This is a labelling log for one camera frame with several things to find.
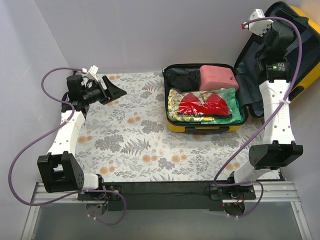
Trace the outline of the yellow lemon print cloth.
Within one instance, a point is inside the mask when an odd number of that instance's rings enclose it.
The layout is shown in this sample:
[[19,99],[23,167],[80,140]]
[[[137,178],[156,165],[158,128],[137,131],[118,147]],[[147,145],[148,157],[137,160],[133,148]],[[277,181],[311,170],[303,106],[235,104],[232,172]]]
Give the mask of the yellow lemon print cloth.
[[200,103],[203,105],[205,100],[212,94],[212,92],[192,91],[192,92],[180,92],[176,89],[170,89],[167,97],[167,116],[169,120],[173,122],[182,123],[209,123],[213,124],[217,117],[214,116],[199,116],[195,114],[182,114],[180,105],[186,107],[190,103]]

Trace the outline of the black striped cloth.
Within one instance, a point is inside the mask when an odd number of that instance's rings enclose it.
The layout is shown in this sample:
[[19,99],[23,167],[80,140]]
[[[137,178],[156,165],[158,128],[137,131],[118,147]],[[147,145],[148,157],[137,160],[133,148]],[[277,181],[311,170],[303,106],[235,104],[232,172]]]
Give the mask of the black striped cloth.
[[188,74],[167,74],[168,84],[180,92],[192,92],[200,89],[201,73],[200,70],[190,71]]

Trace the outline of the yellow hard-shell suitcase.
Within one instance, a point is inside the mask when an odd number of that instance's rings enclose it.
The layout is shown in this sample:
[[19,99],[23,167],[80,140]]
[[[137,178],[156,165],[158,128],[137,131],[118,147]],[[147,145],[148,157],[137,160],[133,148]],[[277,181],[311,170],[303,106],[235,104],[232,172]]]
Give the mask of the yellow hard-shell suitcase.
[[[296,25],[302,40],[302,59],[297,79],[289,94],[293,101],[320,77],[320,27],[310,19],[301,9],[278,1],[265,12],[267,17],[276,16],[285,18]],[[239,103],[242,118],[246,121],[249,116],[256,119],[263,116],[263,101],[255,72],[255,54],[263,39],[252,34],[238,56],[234,66],[219,64],[220,67],[233,71],[239,90],[235,96]],[[199,70],[200,63],[182,63],[169,65],[162,69],[164,78],[165,105],[169,105],[169,92],[173,86],[170,78],[185,76],[192,71]],[[243,125],[243,122],[233,124],[200,124],[197,122],[181,122],[167,119],[168,128],[176,133],[222,133],[234,132]]]

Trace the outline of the pink vanity case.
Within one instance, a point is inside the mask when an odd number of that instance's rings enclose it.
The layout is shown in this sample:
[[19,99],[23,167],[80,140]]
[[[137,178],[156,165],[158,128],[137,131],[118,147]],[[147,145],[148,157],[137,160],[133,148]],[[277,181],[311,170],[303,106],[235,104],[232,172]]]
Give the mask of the pink vanity case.
[[228,67],[203,65],[200,71],[200,91],[214,91],[219,89],[239,89],[233,71]]

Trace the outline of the red bikini top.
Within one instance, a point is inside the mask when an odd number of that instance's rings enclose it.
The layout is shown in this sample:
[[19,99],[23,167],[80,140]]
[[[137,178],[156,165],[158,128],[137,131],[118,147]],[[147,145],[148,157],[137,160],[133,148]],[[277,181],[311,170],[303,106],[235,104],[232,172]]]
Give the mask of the red bikini top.
[[212,92],[207,99],[188,93],[181,99],[178,113],[195,117],[232,117],[227,102],[215,92]]

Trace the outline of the green tie-dye shirt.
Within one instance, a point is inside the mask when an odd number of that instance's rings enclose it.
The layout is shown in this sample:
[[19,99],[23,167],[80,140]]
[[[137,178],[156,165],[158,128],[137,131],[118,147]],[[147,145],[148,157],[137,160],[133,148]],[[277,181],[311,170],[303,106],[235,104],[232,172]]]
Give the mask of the green tie-dye shirt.
[[227,104],[229,114],[231,117],[225,116],[205,116],[201,120],[201,124],[207,125],[232,125],[240,124],[243,122],[244,117],[241,115],[239,110],[239,103],[236,98],[236,89],[232,88],[221,88],[213,91],[200,91],[199,99],[202,101],[207,101],[212,94],[217,94],[221,97]]

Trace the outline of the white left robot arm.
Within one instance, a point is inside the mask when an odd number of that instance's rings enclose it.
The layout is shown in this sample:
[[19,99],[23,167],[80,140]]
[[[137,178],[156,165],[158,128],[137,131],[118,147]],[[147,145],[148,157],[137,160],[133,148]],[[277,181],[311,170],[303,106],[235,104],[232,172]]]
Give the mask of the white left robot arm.
[[125,96],[127,92],[115,86],[107,76],[96,77],[74,74],[66,79],[68,92],[62,98],[61,123],[46,155],[38,157],[37,166],[48,193],[88,191],[95,200],[106,196],[106,187],[99,174],[86,174],[75,157],[81,127],[90,105],[106,105]]

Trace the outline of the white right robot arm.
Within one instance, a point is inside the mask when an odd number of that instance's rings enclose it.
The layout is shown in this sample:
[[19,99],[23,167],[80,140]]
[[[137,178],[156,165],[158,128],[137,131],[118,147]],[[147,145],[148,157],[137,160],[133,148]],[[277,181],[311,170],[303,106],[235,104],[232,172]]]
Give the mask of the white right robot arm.
[[286,167],[303,154],[291,129],[289,94],[296,82],[302,61],[303,43],[296,25],[283,17],[251,19],[242,24],[253,34],[265,35],[256,53],[259,90],[262,95],[264,124],[230,158],[232,161],[260,132],[260,145],[249,149],[248,161],[233,172],[227,195],[237,199],[259,177]]

